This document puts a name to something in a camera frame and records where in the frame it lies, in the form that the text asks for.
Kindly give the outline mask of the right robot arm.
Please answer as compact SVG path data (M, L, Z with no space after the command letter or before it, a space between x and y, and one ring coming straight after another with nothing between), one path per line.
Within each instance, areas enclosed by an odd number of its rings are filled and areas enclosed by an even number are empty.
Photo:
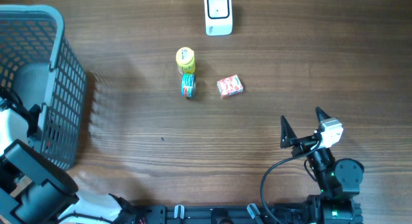
M292 148L292 156L304 155L304 168L317 182L321 193L302 203L278 203L272 212L282 223L362 224L359 203L364 166L351 158L336 160L330 150L342 137L343 125L315 109L319 127L313 135L298 138L285 117L281 117L281 147Z

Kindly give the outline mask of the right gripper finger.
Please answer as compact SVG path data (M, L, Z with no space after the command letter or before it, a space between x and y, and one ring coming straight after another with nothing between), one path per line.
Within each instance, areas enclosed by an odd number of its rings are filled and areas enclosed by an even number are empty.
M315 108L315 113L316 113L318 122L322 122L322 121L331 119L331 116L326 114L320 107Z
M297 136L290 126L288 120L284 115L281 116L281 148L289 148L295 146L297 143Z

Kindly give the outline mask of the colourful tin can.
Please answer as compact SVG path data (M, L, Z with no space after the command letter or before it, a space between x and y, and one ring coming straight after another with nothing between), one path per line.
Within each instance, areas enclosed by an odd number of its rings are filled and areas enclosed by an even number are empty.
M196 94L196 75L183 74L181 83L181 94L185 98L193 98Z

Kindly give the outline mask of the red snack box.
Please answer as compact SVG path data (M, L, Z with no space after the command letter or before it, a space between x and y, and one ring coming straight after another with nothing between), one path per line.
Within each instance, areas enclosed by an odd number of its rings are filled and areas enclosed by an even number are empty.
M233 75L217 81L217 87L221 98L226 98L236 93L241 93L244 89L239 77Z

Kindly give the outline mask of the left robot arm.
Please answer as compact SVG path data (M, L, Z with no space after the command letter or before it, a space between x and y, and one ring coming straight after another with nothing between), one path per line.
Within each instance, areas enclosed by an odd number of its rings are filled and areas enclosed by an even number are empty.
M41 109L1 88L1 215L10 223L135 223L123 198L80 192L61 168L28 145Z

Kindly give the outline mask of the yellow lidded jar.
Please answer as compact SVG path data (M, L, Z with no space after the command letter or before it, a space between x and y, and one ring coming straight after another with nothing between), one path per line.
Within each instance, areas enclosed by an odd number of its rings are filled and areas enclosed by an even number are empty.
M194 51L189 47L182 47L176 52L178 71L183 74L194 74L196 71Z

